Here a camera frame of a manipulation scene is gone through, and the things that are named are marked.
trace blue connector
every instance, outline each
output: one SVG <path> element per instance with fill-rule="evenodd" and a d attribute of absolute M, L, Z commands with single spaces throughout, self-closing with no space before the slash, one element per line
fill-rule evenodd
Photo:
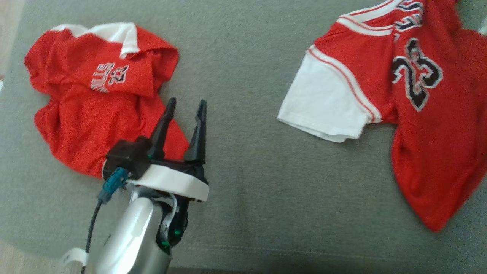
<path fill-rule="evenodd" d="M 125 185 L 128 178 L 129 172 L 124 168 L 117 167 L 103 184 L 103 189 L 98 194 L 98 200 L 102 201 L 103 204 L 107 204 L 115 191 Z"/>

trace red jersey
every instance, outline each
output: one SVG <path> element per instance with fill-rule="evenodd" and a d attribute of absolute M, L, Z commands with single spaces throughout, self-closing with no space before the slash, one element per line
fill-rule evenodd
<path fill-rule="evenodd" d="M 278 115 L 335 142 L 366 123 L 398 124 L 394 174 L 433 231 L 487 170 L 487 39 L 461 28 L 455 3 L 388 0 L 340 16 L 306 52 Z"/>
<path fill-rule="evenodd" d="M 105 155 L 119 139 L 150 137 L 165 109 L 158 90 L 177 60 L 176 48 L 133 23 L 65 24 L 43 34 L 24 62 L 33 87 L 51 97 L 34 123 L 52 154 L 101 178 Z M 171 122 L 166 156 L 180 159 L 187 146 Z"/>

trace seam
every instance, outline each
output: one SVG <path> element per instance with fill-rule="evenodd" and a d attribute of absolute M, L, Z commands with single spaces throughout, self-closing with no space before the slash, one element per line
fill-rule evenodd
<path fill-rule="evenodd" d="M 337 71 L 339 71 L 339 72 L 340 72 L 340 74 L 342 74 L 342 76 L 343 76 L 343 77 L 344 77 L 344 78 L 347 80 L 347 84 L 348 84 L 348 86 L 349 86 L 350 90 L 352 91 L 352 93 L 354 94 L 355 99 L 358 101 L 358 103 L 359 103 L 360 105 L 362 105 L 362 107 L 364 107 L 364 108 L 367 110 L 367 112 L 369 112 L 369 114 L 370 114 L 370 116 L 371 116 L 371 122 L 374 122 L 374 121 L 375 121 L 375 116 L 374 116 L 373 112 L 372 112 L 372 111 L 371 111 L 371 110 L 370 110 L 370 109 L 369 109 L 369 108 L 368 108 L 368 107 L 367 107 L 367 106 L 366 106 L 366 105 L 365 105 L 365 104 L 364 104 L 364 103 L 363 103 L 363 102 L 360 100 L 360 98 L 358 98 L 358 96 L 357 96 L 357 94 L 356 94 L 356 91 L 355 91 L 355 89 L 354 89 L 354 87 L 353 87 L 352 83 L 350 82 L 350 79 L 348 79 L 348 77 L 345 75 L 345 73 L 344 73 L 344 72 L 343 72 L 343 71 L 342 71 L 340 68 L 336 67 L 334 64 L 332 64 L 332 63 L 330 63 L 330 62 L 327 62 L 327 61 L 325 61 L 325 60 L 321 59 L 320 57 L 318 57 L 318 56 L 317 56 L 317 55 L 316 55 L 316 54 L 315 54 L 313 51 L 311 51 L 311 50 L 309 50 L 309 49 L 308 49 L 308 52 L 309 52 L 309 53 L 310 53 L 312 56 L 314 56 L 316 59 L 320 60 L 321 62 L 323 62 L 323 63 L 325 63 L 325 64 L 327 64 L 327 65 L 332 66 L 332 67 L 333 67 L 333 68 L 335 68 Z"/>
<path fill-rule="evenodd" d="M 377 36 L 377 37 L 384 37 L 388 36 L 392 33 L 393 29 L 382 29 L 382 30 L 368 30 L 364 28 L 362 25 L 353 22 L 353 20 L 349 20 L 346 17 L 340 17 L 337 19 L 337 23 L 343 25 L 348 30 L 351 30 L 355 33 L 362 34 L 365 36 Z"/>
<path fill-rule="evenodd" d="M 364 24 L 362 22 L 357 22 L 353 18 L 350 18 L 349 16 L 346 16 L 346 15 L 342 15 L 339 18 L 346 19 L 346 20 L 350 21 L 351 23 L 355 24 L 356 26 L 363 28 L 363 29 L 366 29 L 366 30 L 370 30 L 370 31 L 385 31 L 385 30 L 392 30 L 394 28 L 394 25 L 383 26 L 383 27 L 371 27 L 371 26 Z"/>
<path fill-rule="evenodd" d="M 358 104 L 362 110 L 366 113 L 367 109 L 373 114 L 368 117 L 368 119 L 374 117 L 373 120 L 370 120 L 368 123 L 379 123 L 382 121 L 382 114 L 377 109 L 376 106 L 372 102 L 369 101 L 365 93 L 360 88 L 360 83 L 355 78 L 352 71 L 349 70 L 347 66 L 341 63 L 339 60 L 332 58 L 331 56 L 326 55 L 325 53 L 321 52 L 316 45 L 312 45 L 309 49 L 310 52 L 313 52 L 314 55 L 318 56 L 318 60 L 322 60 L 324 62 L 330 63 L 333 67 L 336 68 L 335 72 L 339 74 L 341 72 L 342 77 L 349 81 L 349 84 L 352 86 L 352 91 L 355 92 L 355 96 L 358 98 L 358 101 L 361 104 Z"/>
<path fill-rule="evenodd" d="M 394 0 L 389 0 L 389 1 L 386 1 L 386 2 L 382 2 L 381 4 L 379 4 L 379 5 L 375 6 L 375 7 L 365 8 L 365 9 L 361 9 L 361 10 L 356 10 L 356 11 L 353 11 L 351 13 L 348 13 L 348 15 L 355 16 L 355 15 L 361 15 L 361 14 L 364 14 L 364 13 L 369 13 L 369 12 L 372 12 L 372 11 L 376 11 L 378 9 L 381 9 L 381 8 L 389 5 L 393 1 Z"/>

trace red stripe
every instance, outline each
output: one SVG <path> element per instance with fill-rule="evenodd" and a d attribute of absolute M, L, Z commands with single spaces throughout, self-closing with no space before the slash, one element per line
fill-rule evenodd
<path fill-rule="evenodd" d="M 361 100 L 358 98 L 358 96 L 357 96 L 357 94 L 356 94 L 356 92 L 355 92 L 355 89 L 353 88 L 352 83 L 350 82 L 350 80 L 348 79 L 348 77 L 345 75 L 345 73 L 344 73 L 344 72 L 343 72 L 343 71 L 342 71 L 342 70 L 341 70 L 339 67 L 337 67 L 336 65 L 334 65 L 333 63 L 330 63 L 330 62 L 328 62 L 328 61 L 325 61 L 325 60 L 321 59 L 320 57 L 316 56 L 316 54 L 314 54 L 312 50 L 308 49 L 308 52 L 309 52 L 311 55 L 313 55 L 313 56 L 314 56 L 316 59 L 318 59 L 318 60 L 322 61 L 322 62 L 323 62 L 323 63 L 325 63 L 325 64 L 328 64 L 328 65 L 330 65 L 330 66 L 334 67 L 336 70 L 338 70 L 338 71 L 339 71 L 339 72 L 340 72 L 340 73 L 343 75 L 343 77 L 344 77 L 344 78 L 347 80 L 348 86 L 350 87 L 350 90 L 351 90 L 351 91 L 352 91 L 352 93 L 354 94 L 355 99 L 357 99 L 357 101 L 358 101 L 358 102 L 359 102 L 359 103 L 360 103 L 360 104 L 361 104 L 361 105 L 362 105 L 362 106 L 363 106 L 365 109 L 367 109 L 367 111 L 368 111 L 368 112 L 369 112 L 369 113 L 372 115 L 372 121 L 371 121 L 371 122 L 374 122 L 374 121 L 375 121 L 375 116 L 374 116 L 374 114 L 373 114 L 373 113 L 372 113 L 372 111 L 371 111 L 371 110 L 370 110 L 370 109 L 369 109 L 369 108 L 368 108 L 368 107 L 367 107 L 367 106 L 366 106 L 366 105 L 365 105 L 365 104 L 364 104 L 364 103 L 363 103 L 363 102 L 362 102 L 362 101 L 361 101 Z"/>
<path fill-rule="evenodd" d="M 378 9 L 381 9 L 387 5 L 389 5 L 390 3 L 392 3 L 394 0 L 389 0 L 387 1 L 386 3 L 383 3 L 382 5 L 378 6 L 377 8 L 373 8 L 373 9 L 367 9 L 367 10 L 364 10 L 364 11 L 360 11 L 360 12 L 356 12 L 356 13 L 350 13 L 349 15 L 360 15 L 360 14 L 364 14 L 364 13 L 368 13 L 368 12 L 371 12 L 371 11 L 374 11 L 374 10 L 378 10 Z"/>
<path fill-rule="evenodd" d="M 348 18 L 348 17 L 340 17 L 340 18 L 342 18 L 342 19 L 346 19 L 346 20 L 348 20 L 348 21 L 350 21 L 350 22 L 354 23 L 355 25 L 357 25 L 357 26 L 359 26 L 359 27 L 361 27 L 361 28 L 364 28 L 364 29 L 370 30 L 370 31 L 384 31 L 384 30 L 392 30 L 392 29 L 394 28 L 394 26 L 392 26 L 392 25 L 391 25 L 391 26 L 388 26 L 387 28 L 383 28 L 383 29 L 374 29 L 374 28 L 372 28 L 371 26 L 368 26 L 368 25 L 366 25 L 366 24 L 361 25 L 361 24 L 357 23 L 356 21 L 353 21 L 352 19 L 350 19 L 350 18 Z"/>

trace white stripe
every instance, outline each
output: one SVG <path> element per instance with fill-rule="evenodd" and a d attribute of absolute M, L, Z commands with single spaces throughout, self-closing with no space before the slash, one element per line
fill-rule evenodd
<path fill-rule="evenodd" d="M 95 26 L 88 29 L 82 25 L 62 24 L 51 31 L 63 31 L 69 29 L 75 38 L 85 34 L 94 34 L 107 42 L 122 44 L 120 58 L 125 59 L 129 53 L 140 51 L 137 45 L 137 28 L 134 23 L 111 23 Z"/>
<path fill-rule="evenodd" d="M 380 6 L 384 5 L 385 3 L 389 2 L 389 1 L 390 1 L 389 4 L 387 4 L 387 5 L 379 8 Z M 384 16 L 384 15 L 390 13 L 401 2 L 402 2 L 402 0 L 393 0 L 393 1 L 387 0 L 387 1 L 384 1 L 384 2 L 382 2 L 381 4 L 379 4 L 379 5 L 375 6 L 375 7 L 360 9 L 360 10 L 353 11 L 351 13 L 348 13 L 347 15 L 354 17 L 355 20 L 357 20 L 359 22 L 367 22 L 367 21 L 370 21 L 372 19 L 376 19 L 376 18 L 379 18 L 381 16 Z M 358 15 L 352 15 L 354 13 L 360 13 L 360 12 L 365 12 L 365 13 L 358 14 Z"/>
<path fill-rule="evenodd" d="M 373 29 L 373 30 L 390 30 L 394 27 L 394 25 L 383 26 L 383 27 L 371 27 L 371 26 L 366 25 L 360 21 L 357 21 L 356 18 L 354 18 L 353 16 L 350 16 L 350 15 L 342 15 L 342 16 L 340 16 L 340 18 L 348 18 L 348 19 L 356 22 L 357 24 L 363 26 L 364 28 L 367 27 L 367 28 Z"/>
<path fill-rule="evenodd" d="M 365 24 L 363 24 L 361 22 L 357 22 L 357 21 L 355 21 L 355 23 L 354 22 L 351 22 L 351 21 L 349 21 L 348 19 L 346 19 L 344 17 L 338 18 L 337 22 L 340 23 L 340 24 L 342 24 L 342 25 L 344 25 L 345 27 L 347 27 L 347 28 L 349 28 L 349 29 L 357 32 L 357 33 L 364 34 L 364 35 L 370 35 L 370 36 L 387 36 L 387 35 L 390 35 L 393 32 L 392 29 L 380 30 L 380 28 L 375 28 L 377 30 L 369 30 L 369 29 L 367 29 L 365 27 L 367 25 L 365 25 Z"/>
<path fill-rule="evenodd" d="M 374 115 L 375 119 L 373 121 L 371 121 L 372 123 L 379 123 L 382 121 L 382 115 L 380 114 L 379 110 L 369 101 L 369 99 L 365 96 L 365 94 L 363 93 L 362 89 L 360 88 L 360 85 L 358 84 L 358 81 L 357 79 L 355 78 L 354 74 L 345 66 L 343 65 L 340 61 L 338 61 L 337 59 L 334 59 L 324 53 L 322 53 L 318 48 L 316 48 L 315 45 L 312 45 L 309 50 L 314 54 L 316 55 L 317 57 L 319 57 L 320 59 L 326 61 L 326 62 L 329 62 L 331 64 L 333 64 L 334 66 L 336 66 L 337 68 L 339 68 L 345 75 L 345 77 L 348 79 L 348 81 L 351 83 L 352 85 L 352 88 L 353 88 L 353 91 L 355 93 L 355 95 L 357 96 L 358 100 L 360 100 L 360 102 L 366 106 L 370 112 L 372 112 L 372 114 Z M 362 104 L 359 104 L 361 109 L 365 112 L 365 113 L 369 113 L 369 110 L 367 110 Z"/>

